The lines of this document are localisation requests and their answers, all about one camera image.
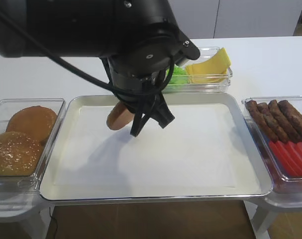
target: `yellow cheese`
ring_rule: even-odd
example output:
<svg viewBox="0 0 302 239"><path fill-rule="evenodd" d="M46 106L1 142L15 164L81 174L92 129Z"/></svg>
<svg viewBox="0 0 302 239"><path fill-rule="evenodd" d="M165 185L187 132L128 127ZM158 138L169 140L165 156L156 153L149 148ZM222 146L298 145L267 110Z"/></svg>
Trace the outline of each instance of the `yellow cheese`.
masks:
<svg viewBox="0 0 302 239"><path fill-rule="evenodd" d="M207 61L186 66L188 75L211 75L211 74L226 74L231 62L227 55L225 48L221 48L214 56ZM216 83L222 81L224 78L205 78L205 77L191 77L192 83Z"/></svg>

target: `white table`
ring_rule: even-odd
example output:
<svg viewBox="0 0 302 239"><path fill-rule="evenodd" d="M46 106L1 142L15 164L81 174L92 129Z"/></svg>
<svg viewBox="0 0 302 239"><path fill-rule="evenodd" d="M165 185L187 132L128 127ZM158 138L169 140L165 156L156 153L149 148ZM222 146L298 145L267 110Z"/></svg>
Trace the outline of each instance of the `white table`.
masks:
<svg viewBox="0 0 302 239"><path fill-rule="evenodd" d="M234 72L228 93L239 104L249 97L302 95L302 37L198 39L194 43L226 48ZM107 81L99 59L68 58L68 61ZM110 92L87 83L46 58L0 57L0 100L64 98L69 102L80 95L101 94ZM8 195L4 195L0 202L1 222L26 220L33 212L50 206L34 194L15 195L22 202L18 206L13 204L13 197L6 197ZM258 236L263 235L274 220L276 214L272 212L302 210L302 195L296 194L282 196L271 193L253 202L261 206L252 220Z"/></svg>

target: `table leg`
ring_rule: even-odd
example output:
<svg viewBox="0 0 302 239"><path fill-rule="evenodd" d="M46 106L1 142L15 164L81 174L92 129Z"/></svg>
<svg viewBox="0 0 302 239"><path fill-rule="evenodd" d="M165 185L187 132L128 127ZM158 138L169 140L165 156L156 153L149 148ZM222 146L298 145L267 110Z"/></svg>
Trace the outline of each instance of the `table leg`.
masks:
<svg viewBox="0 0 302 239"><path fill-rule="evenodd" d="M267 231L276 219L278 213L270 212L261 207L257 207L254 217L251 219L251 225L255 231L256 237Z"/></svg>
<svg viewBox="0 0 302 239"><path fill-rule="evenodd" d="M45 239L50 224L49 208L19 222L31 239Z"/></svg>

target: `white wall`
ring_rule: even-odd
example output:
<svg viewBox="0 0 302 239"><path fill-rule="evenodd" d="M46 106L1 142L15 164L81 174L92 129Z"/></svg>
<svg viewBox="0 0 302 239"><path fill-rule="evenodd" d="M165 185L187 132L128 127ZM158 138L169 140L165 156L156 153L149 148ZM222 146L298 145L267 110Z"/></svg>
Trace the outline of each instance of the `white wall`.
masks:
<svg viewBox="0 0 302 239"><path fill-rule="evenodd" d="M220 0L215 38L292 36L302 0Z"/></svg>
<svg viewBox="0 0 302 239"><path fill-rule="evenodd" d="M191 39L213 38L219 0L169 0L180 29Z"/></svg>

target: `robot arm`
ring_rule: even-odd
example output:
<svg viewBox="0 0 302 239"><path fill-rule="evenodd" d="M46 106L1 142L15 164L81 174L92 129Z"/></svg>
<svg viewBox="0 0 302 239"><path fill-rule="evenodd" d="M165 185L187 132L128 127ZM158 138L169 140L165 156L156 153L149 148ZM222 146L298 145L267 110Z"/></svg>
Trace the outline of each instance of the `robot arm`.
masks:
<svg viewBox="0 0 302 239"><path fill-rule="evenodd" d="M53 58L99 57L109 89L135 113L133 136L149 118L162 128L174 119L161 91L174 64L200 56L179 30L167 0L0 0L0 13L4 57L48 56L24 34L50 49ZM24 34L11 23L5 26L4 18Z"/></svg>

